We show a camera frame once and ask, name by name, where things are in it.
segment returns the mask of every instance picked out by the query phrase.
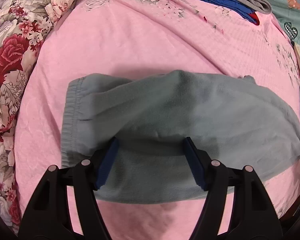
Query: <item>orange heart print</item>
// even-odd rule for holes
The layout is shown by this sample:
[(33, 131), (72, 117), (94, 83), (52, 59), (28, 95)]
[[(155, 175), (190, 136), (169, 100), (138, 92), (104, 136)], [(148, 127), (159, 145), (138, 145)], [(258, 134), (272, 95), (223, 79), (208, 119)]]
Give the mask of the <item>orange heart print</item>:
[(297, 0), (288, 0), (288, 7), (300, 10), (300, 3)]

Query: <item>floral fabric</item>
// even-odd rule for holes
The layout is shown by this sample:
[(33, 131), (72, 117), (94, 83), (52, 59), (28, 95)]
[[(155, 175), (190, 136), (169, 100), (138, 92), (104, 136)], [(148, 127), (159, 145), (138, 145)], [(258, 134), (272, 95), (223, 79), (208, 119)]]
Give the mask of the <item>floral fabric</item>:
[(18, 232), (14, 128), (44, 39), (75, 0), (0, 0), (0, 216)]

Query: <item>blue garment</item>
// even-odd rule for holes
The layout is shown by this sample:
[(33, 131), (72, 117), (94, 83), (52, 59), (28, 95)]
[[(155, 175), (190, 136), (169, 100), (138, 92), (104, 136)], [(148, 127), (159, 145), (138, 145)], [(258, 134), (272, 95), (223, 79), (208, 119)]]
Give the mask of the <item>blue garment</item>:
[(244, 19), (256, 24), (256, 20), (254, 20), (249, 14), (255, 12), (255, 10), (250, 7), (240, 3), (237, 0), (202, 0), (204, 2), (212, 3), (215, 5), (223, 6), (229, 8), (238, 14), (240, 14)]

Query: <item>round metal screw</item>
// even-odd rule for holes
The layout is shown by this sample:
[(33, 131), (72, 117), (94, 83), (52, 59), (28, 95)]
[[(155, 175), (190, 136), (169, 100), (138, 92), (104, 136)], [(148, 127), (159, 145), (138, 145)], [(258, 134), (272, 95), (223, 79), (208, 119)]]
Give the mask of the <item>round metal screw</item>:
[(212, 161), (211, 161), (211, 165), (212, 165), (212, 166), (216, 166), (216, 167), (217, 167), (217, 166), (219, 166), (219, 165), (220, 165), (220, 161), (217, 161), (217, 160), (212, 160)]
[(56, 165), (51, 165), (49, 166), (48, 171), (55, 171), (56, 169), (57, 169)]
[(252, 172), (252, 171), (253, 171), (253, 168), (252, 168), (251, 166), (247, 165), (247, 166), (245, 166), (245, 170), (246, 170), (247, 172)]
[(85, 159), (81, 162), (81, 165), (83, 165), (83, 166), (88, 166), (89, 164), (90, 164), (90, 160), (88, 160), (88, 159)]

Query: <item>pink bedsheet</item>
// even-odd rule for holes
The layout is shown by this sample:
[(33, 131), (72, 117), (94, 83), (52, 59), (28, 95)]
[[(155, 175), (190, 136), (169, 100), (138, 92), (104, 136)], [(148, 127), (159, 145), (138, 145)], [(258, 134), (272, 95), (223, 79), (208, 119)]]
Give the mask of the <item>pink bedsheet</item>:
[[(87, 74), (138, 79), (182, 69), (251, 75), (300, 117), (300, 78), (293, 48), (272, 14), (257, 15), (260, 26), (200, 0), (81, 0), (43, 44), (22, 99), (15, 137), (21, 211), (47, 167), (60, 167), (67, 86)], [(265, 185), (278, 215), (283, 215), (300, 193), (300, 160)], [(232, 199), (229, 194), (220, 233), (227, 230)], [(69, 203), (73, 226), (80, 232), (71, 190)], [(114, 240), (188, 239), (203, 203), (98, 201)]]

